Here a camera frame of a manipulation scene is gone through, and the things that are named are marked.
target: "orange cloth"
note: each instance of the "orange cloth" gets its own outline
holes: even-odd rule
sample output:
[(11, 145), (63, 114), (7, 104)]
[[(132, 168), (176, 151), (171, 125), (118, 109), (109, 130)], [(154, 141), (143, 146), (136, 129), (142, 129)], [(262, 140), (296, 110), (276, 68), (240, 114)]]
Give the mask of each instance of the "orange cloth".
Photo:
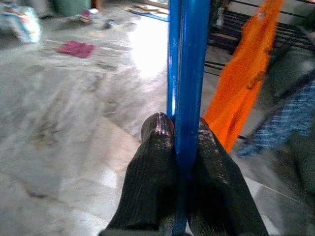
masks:
[(242, 29), (233, 59), (222, 71), (205, 120), (231, 151), (259, 94), (268, 67), (283, 0), (267, 0)]

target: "pink cloth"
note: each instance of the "pink cloth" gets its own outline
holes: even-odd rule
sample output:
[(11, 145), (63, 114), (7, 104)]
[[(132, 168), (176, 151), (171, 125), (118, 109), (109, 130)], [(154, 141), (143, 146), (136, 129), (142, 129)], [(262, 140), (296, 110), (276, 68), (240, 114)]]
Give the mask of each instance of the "pink cloth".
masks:
[(95, 45), (92, 44), (68, 41), (58, 49), (58, 52), (67, 53), (75, 57), (86, 58), (92, 54), (94, 49)]

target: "blue bar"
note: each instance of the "blue bar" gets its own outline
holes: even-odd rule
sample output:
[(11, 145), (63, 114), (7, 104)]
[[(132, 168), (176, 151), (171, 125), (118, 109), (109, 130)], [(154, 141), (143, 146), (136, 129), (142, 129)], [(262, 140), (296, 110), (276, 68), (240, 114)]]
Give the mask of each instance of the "blue bar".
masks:
[(175, 151), (180, 172), (188, 178), (198, 147), (209, 12), (210, 0), (182, 0)]
[(180, 38), (180, 0), (169, 1), (167, 114), (175, 123)]

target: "tiled floor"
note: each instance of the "tiled floor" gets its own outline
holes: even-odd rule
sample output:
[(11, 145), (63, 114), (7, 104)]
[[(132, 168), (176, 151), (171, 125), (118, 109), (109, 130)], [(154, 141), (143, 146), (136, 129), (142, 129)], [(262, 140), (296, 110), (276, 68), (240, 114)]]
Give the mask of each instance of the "tiled floor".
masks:
[[(167, 23), (125, 5), (107, 5), (91, 26), (46, 19), (38, 44), (0, 36), (0, 235), (92, 236), (113, 216), (141, 125), (166, 110)], [(104, 30), (105, 19), (117, 24)], [(87, 59), (56, 53), (67, 40), (97, 49)], [(207, 50), (207, 60), (230, 58)], [(204, 75), (201, 114), (217, 84), (217, 76)], [(261, 96), (243, 134), (268, 101)], [(297, 180), (293, 191), (269, 155), (236, 161), (271, 234), (314, 233)]]

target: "checkered cloth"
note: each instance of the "checkered cloth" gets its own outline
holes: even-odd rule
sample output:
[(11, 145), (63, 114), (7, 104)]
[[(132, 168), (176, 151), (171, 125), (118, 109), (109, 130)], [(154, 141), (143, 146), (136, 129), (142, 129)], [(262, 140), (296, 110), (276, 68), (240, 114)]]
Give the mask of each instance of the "checkered cloth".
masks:
[(298, 90), (267, 118), (236, 151), (240, 158), (285, 143), (293, 131), (308, 136), (315, 111), (315, 80)]

